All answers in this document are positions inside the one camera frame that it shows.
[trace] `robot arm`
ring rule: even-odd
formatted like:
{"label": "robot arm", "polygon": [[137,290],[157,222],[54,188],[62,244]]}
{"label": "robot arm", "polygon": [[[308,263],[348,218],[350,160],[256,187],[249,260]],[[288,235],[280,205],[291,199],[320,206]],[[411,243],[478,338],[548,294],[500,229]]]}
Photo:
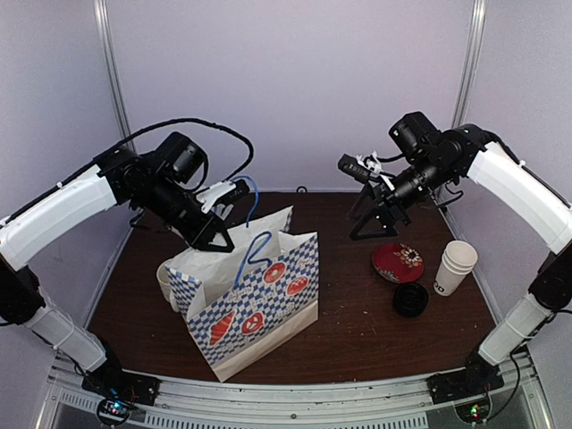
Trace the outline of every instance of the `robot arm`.
{"label": "robot arm", "polygon": [[[343,172],[364,184],[350,211],[357,221],[350,234],[354,240],[397,235],[395,223],[410,222],[410,206],[441,185],[468,177],[527,221],[556,255],[551,265],[538,274],[528,293],[467,357],[467,370],[457,390],[474,393],[496,372],[500,362],[572,299],[572,246],[568,245],[572,240],[572,212],[569,204],[528,171],[498,136],[475,125],[441,132],[423,114],[415,112],[391,127],[390,136],[410,163],[397,176],[384,173],[375,155],[344,155],[339,161]],[[363,233],[374,219],[379,221],[380,230]],[[433,401],[450,400],[454,395],[450,386],[442,394],[442,387],[442,383],[432,384]]]}
{"label": "robot arm", "polygon": [[[39,287],[28,263],[42,248],[89,217],[130,202],[153,211],[193,248],[230,252],[234,245],[212,210],[248,194],[244,181],[223,181],[199,191],[184,189],[207,162],[192,140],[172,133],[158,149],[136,155],[125,147],[106,151],[70,178],[0,221],[0,316],[23,324],[73,359],[85,374],[84,388],[117,400],[135,391],[152,404],[158,381],[122,371],[111,348],[77,326]],[[223,245],[212,243],[215,236]]]}

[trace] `wooden table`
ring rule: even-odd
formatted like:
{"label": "wooden table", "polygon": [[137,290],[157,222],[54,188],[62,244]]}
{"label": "wooden table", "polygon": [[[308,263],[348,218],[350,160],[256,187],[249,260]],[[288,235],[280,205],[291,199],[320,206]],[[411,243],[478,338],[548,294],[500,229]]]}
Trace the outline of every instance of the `wooden table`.
{"label": "wooden table", "polygon": [[[463,365],[468,352],[493,328],[472,276],[444,298],[432,282],[452,237],[434,206],[415,206],[412,224],[393,239],[351,241],[346,213],[355,194],[261,195],[257,215],[294,205],[291,231],[319,232],[320,318],[286,344],[232,377],[230,383],[329,383],[377,380]],[[235,208],[243,219],[252,200]],[[157,226],[153,215],[143,219]],[[373,269],[376,246],[399,241],[425,261],[420,279],[429,291],[426,311],[414,319],[395,313],[395,285]],[[156,268],[184,249],[174,234],[135,230],[105,289],[90,329],[108,340],[128,369],[215,381],[180,315],[165,302]]]}

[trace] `red oval print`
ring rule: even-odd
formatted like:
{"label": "red oval print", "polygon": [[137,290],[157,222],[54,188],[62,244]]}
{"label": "red oval print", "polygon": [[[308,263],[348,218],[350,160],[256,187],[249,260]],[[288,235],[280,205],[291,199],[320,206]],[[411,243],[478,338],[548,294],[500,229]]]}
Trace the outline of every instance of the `red oval print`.
{"label": "red oval print", "polygon": [[268,268],[265,272],[265,282],[266,283],[274,283],[278,282],[278,280],[284,275],[286,271],[286,264],[283,262],[277,262]]}
{"label": "red oval print", "polygon": [[226,333],[229,331],[233,319],[234,312],[232,311],[221,320],[219,320],[216,324],[211,326],[211,346],[214,346],[218,341],[223,339],[224,335],[226,335]]}
{"label": "red oval print", "polygon": [[265,324],[265,317],[262,315],[262,313],[260,312],[255,313],[247,320],[245,320],[244,323],[242,324],[241,328],[242,333],[244,335],[250,335],[251,333],[260,330],[260,328],[262,328],[264,324]]}
{"label": "red oval print", "polygon": [[296,295],[297,293],[303,291],[306,288],[307,284],[308,284],[308,279],[306,276],[303,275],[302,277],[299,277],[298,279],[290,283],[288,289],[286,290],[286,293],[288,295]]}

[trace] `blue and white checkered bag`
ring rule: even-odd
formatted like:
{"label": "blue and white checkered bag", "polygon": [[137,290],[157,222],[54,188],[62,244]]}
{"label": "blue and white checkered bag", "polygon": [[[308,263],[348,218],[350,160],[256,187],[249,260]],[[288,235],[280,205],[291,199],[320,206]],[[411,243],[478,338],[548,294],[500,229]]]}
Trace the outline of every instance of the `blue and white checkered bag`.
{"label": "blue and white checkered bag", "polygon": [[[290,227],[291,212],[289,207],[251,222],[248,228],[241,225],[249,230],[244,235],[248,241],[233,238],[236,248],[230,254],[210,253],[217,255],[216,267],[212,267],[215,270],[201,266],[202,261],[182,265],[181,260],[188,259],[177,261],[177,257],[167,266],[172,293],[189,332],[221,381],[317,320],[317,233],[285,232]],[[236,233],[233,230],[229,231],[231,236]],[[254,261],[248,252],[262,235],[270,239],[257,249]],[[235,281],[240,262],[248,264]],[[226,283],[211,282],[198,273],[201,270],[215,272],[212,277],[224,278]]]}

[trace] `black lid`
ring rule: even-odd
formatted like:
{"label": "black lid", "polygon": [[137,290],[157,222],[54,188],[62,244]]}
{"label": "black lid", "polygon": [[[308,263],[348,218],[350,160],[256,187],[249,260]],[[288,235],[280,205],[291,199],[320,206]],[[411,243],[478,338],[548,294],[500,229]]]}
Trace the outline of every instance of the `black lid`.
{"label": "black lid", "polygon": [[429,301],[427,290],[419,283],[401,284],[393,295],[393,308],[405,317],[416,317],[424,312]]}

